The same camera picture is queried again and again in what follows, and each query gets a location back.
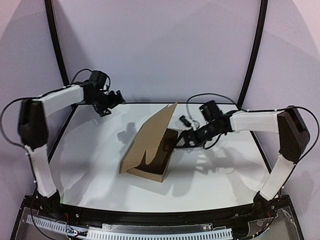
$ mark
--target cardboard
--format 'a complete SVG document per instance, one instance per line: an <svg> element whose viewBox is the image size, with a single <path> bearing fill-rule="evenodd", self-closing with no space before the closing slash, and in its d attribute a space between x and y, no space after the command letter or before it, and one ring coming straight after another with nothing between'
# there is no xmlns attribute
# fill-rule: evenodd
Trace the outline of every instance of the cardboard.
<svg viewBox="0 0 320 240"><path fill-rule="evenodd" d="M177 104L164 107L142 125L121 161L120 174L163 182L178 138L177 131L167 128Z"/></svg>

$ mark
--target cardboard box flap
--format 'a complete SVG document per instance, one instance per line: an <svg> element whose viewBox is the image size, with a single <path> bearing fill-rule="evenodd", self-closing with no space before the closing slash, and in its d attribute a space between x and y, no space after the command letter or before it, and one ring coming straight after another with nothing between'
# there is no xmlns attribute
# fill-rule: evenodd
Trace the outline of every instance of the cardboard box flap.
<svg viewBox="0 0 320 240"><path fill-rule="evenodd" d="M165 106L142 125L121 161L120 174L139 166L144 155L147 165L153 161L177 104Z"/></svg>
<svg viewBox="0 0 320 240"><path fill-rule="evenodd" d="M145 164L149 165L155 158L158 151L158 147L145 150Z"/></svg>

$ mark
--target white wall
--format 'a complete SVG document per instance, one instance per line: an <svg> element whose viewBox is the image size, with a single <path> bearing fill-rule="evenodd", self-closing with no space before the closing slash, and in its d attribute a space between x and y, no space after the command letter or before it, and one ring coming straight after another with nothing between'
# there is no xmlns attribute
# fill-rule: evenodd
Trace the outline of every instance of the white wall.
<svg viewBox="0 0 320 240"><path fill-rule="evenodd" d="M304 106L320 118L320 1L270 0L260 51L244 106L250 109ZM303 114L311 133L315 122ZM259 134L275 163L278 138ZM303 159L285 185L306 240L320 239L319 144Z"/></svg>
<svg viewBox="0 0 320 240"><path fill-rule="evenodd" d="M237 100L259 7L256 0L54 1L70 75L105 71L111 88L135 102L207 91Z"/></svg>
<svg viewBox="0 0 320 240"><path fill-rule="evenodd" d="M62 86L43 0L0 0L0 110L13 99L32 97ZM8 109L4 129L19 141L20 105ZM67 111L50 118L51 143ZM8 240L25 194L33 190L25 152L0 136L0 239Z"/></svg>

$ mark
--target cable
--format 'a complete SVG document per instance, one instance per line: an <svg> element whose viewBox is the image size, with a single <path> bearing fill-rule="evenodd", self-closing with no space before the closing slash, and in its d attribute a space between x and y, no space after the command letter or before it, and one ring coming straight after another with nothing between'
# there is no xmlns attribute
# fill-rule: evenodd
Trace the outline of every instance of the cable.
<svg viewBox="0 0 320 240"><path fill-rule="evenodd" d="M62 90L65 90L65 89L67 89L67 88L70 88L70 87L71 87L71 84L70 84L70 85L67 85L67 86L64 86L64 87L61 87L61 88L59 88L59 89L55 89L55 90L48 91L48 92L46 92L45 94L40 95L39 98L43 98L43 97L45 97L45 96L48 96L49 94L53 94L53 93L56 93L56 92L60 92L60 91L62 91Z"/></svg>
<svg viewBox="0 0 320 240"><path fill-rule="evenodd" d="M212 143L210 146L205 147L206 143L204 143L203 149L204 149L204 150L208 150L208 149L212 148L214 145L216 145L217 142L219 141L219 139L220 139L220 137L221 137L222 134L223 134L223 133L221 133L221 134L217 137L217 139L214 141L214 143Z"/></svg>
<svg viewBox="0 0 320 240"><path fill-rule="evenodd" d="M190 110L189 110L189 101L193 98L196 98L196 97L200 97L200 96L207 96L207 95L211 95L211 96L217 96L217 97L221 97L221 98L224 98L224 99L227 99L229 100L231 103L233 103L234 105L237 106L236 102L233 101L231 98L227 97L227 96L224 96L224 95L221 95L221 94L218 94L218 93L212 93L212 92L206 92L206 93L200 93L200 94L196 94L196 95L193 95L191 97L188 98L188 100L186 101L186 104L185 104L185 107L186 107L186 112L188 114L188 117L189 119L194 122L195 124L197 124L197 127L196 129L198 129L200 127L200 123L193 119L193 117L191 116L190 114Z"/></svg>
<svg viewBox="0 0 320 240"><path fill-rule="evenodd" d="M34 183L35 183L35 191L33 192L33 195L32 195L32 201L31 201L31 205L30 205L30 215L31 215L31 220L32 220L32 223L34 225L34 227L37 229L37 231L39 233L41 233L43 236L45 236L47 239L50 239L50 240L58 240L56 238L52 238L48 235L46 235L45 233L43 233L39 227L36 225L36 222L35 222L35 219L34 219L34 215L33 215L33 205L34 205L34 202L35 202L35 199L36 199L36 196L37 196L37 189L38 189L38 182L37 182L37 178L36 178L36 174L35 174L35 170L34 170L34 167L32 165L32 160L31 160L31 157L30 157L30 154L27 152L27 155L28 155L28 159L29 159L29 163L30 163L30 166L31 166L31 171L32 171L32 175L33 175L33 178L34 178Z"/></svg>
<svg viewBox="0 0 320 240"><path fill-rule="evenodd" d="M78 233L77 233L76 235L74 235L74 236L71 238L71 240L77 239L78 235L79 235Z"/></svg>
<svg viewBox="0 0 320 240"><path fill-rule="evenodd" d="M277 204L276 210L274 211L274 216L273 216L273 218L270 218L270 219L269 219L269 222L268 222L263 228L261 228L259 231L257 231L255 234L253 234L253 235L251 235L251 236L242 237L242 238L234 237L233 240L249 240L249 239L254 239L254 238L256 238L256 237L259 237L259 236L263 235L263 234L268 230L268 228L271 226L271 224L274 222L274 220L275 220L275 218L276 218L276 216L277 216L277 213L278 213L278 210L279 210L279 206L280 206L280 199L281 199L281 197L282 197L281 192L282 192L282 189L280 189L280 190L279 190L279 193L278 193L278 194L279 194L279 197L278 197L278 200L277 200L278 204Z"/></svg>
<svg viewBox="0 0 320 240"><path fill-rule="evenodd" d="M21 98L17 98L13 101L11 101L9 104L7 104L4 109L2 110L1 112L1 115L0 115L0 130L1 130L1 133L2 133L2 136L3 138L10 144L14 145L14 146L17 146L19 148L22 148L24 151L27 152L27 156L28 156L28 159L29 159L29 163L30 163L30 166L31 166L31 172L32 172L32 175L33 175L33 178L34 178L34 182L35 182L35 191L32 195L32 201L31 201L31 205L30 205L30 215L31 215L31 220L32 220L32 223L34 225L34 227L43 235L45 236L46 238L50 239L50 240L57 240L55 238L52 238L50 236L47 236L46 234L44 234L39 228L38 226L36 225L35 223L35 219L34 219L34 216L33 216L33 212L32 212L32 207L33 207L33 204L34 204L34 201L36 199L36 195L37 195L37 189L38 189L38 183L37 183L37 178L36 178L36 174L35 174L35 170L34 170L34 167L32 165L32 160L31 160L31 157L30 157L30 154L28 153L28 151L25 149L25 146L23 144L20 144L20 143L17 143L17 142L14 142L12 141L10 138L8 138L7 134L5 133L4 131L4 128L3 128L3 117L4 117L4 114L5 114L5 111L14 103L16 102L19 102L19 101L23 101L23 100L33 100L33 99L37 99L38 97L21 97Z"/></svg>
<svg viewBox="0 0 320 240"><path fill-rule="evenodd" d="M279 109L264 109L264 110L245 110L245 109L241 108L241 110L246 112L246 113L278 112L278 111L285 111L285 110L288 110L288 109L301 109L301 110L304 110L304 111L308 112L313 117L313 119L315 120L316 127L317 127L317 133L316 133L315 140L314 140L313 144L311 145L311 147L299 158L299 161L300 161L315 147L315 145L318 142L319 135L320 135L319 121L318 121L316 115L312 111L310 111L309 109L307 109L307 108L305 108L303 106L288 106L288 107L279 108Z"/></svg>
<svg viewBox="0 0 320 240"><path fill-rule="evenodd" d="M1 115L0 115L0 131L1 131L1 134L2 134L2 136L4 137L4 139L5 139L8 143L10 143L10 144L12 144L12 145L14 145L14 146L23 148L23 149L25 149L25 147L24 147L23 144L20 144L20 143L17 143L17 142L12 141L12 140L7 136L7 134L5 133L5 131L4 131L4 126L3 126L3 118L4 118L5 111L6 111L12 104L14 104L14 103L16 103L16 102L19 102L19 101L32 100L32 99L37 99L37 97L20 97L20 98L17 98L17 99L15 99L15 100L11 101L9 104L7 104L7 105L4 107L4 109L2 110Z"/></svg>
<svg viewBox="0 0 320 240"><path fill-rule="evenodd" d="M110 77L108 75L106 77L109 79L109 85L106 86L106 91L108 92L109 88L111 86L111 79L110 79Z"/></svg>
<svg viewBox="0 0 320 240"><path fill-rule="evenodd" d="M81 69L80 71L78 71L75 75L74 75L74 77L72 78L72 80L71 80L71 83L70 84L73 84L74 83L74 81L76 80L76 78L77 78L77 76L78 76L78 74L79 73L82 73L83 71L89 71L89 72L93 72L92 70L90 70L89 68L84 68L84 69Z"/></svg>
<svg viewBox="0 0 320 240"><path fill-rule="evenodd" d="M207 92L207 93L200 93L200 94L196 94L196 95L193 95L191 97L188 98L188 100L186 101L186 112L188 114L188 117L192 120L192 121L195 121L191 114L190 114L190 111L189 111L189 101L195 97L199 97L199 96L206 96L206 95L212 95L212 96L218 96L218 97L221 97L221 98L224 98L224 99L227 99L229 100L231 103L233 103L234 105L236 105L240 110L246 112L246 113L261 113L261 112L277 112L277 111L285 111L285 110L288 110L288 109L301 109L301 110L304 110L306 112L308 112L312 117L313 119L315 120L315 123L316 123L316 126L317 126L317 133L316 133L316 138L313 142L313 144L311 145L311 147L299 158L299 161L301 159L303 159L314 147L315 145L317 144L318 140L319 140L319 135L320 135L320 125L319 125L319 121L316 117L316 115L310 111L309 109L303 107L303 106L288 106L288 107L284 107L284 108L279 108L279 109L263 109L263 110L246 110L246 109L243 109L242 107L239 107L235 101L233 101L231 98L225 96L225 95L222 95L222 94L218 94L218 93L212 93L212 92Z"/></svg>

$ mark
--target white platform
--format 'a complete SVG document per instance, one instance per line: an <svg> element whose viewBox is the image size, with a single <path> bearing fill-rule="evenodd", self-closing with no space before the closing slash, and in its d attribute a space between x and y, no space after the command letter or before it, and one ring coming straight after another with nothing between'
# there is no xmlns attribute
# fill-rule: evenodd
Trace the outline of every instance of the white platform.
<svg viewBox="0 0 320 240"><path fill-rule="evenodd" d="M269 172L248 131L223 135L209 150L175 149L163 183L119 174L120 161L135 134L164 106L119 105L102 118L92 106L79 106L50 162L61 202L124 212L189 212L252 203ZM189 106L193 117L204 124L200 104ZM227 104L220 108L236 109ZM178 121L181 115L186 115L185 104L176 107L170 128L185 129Z"/></svg>

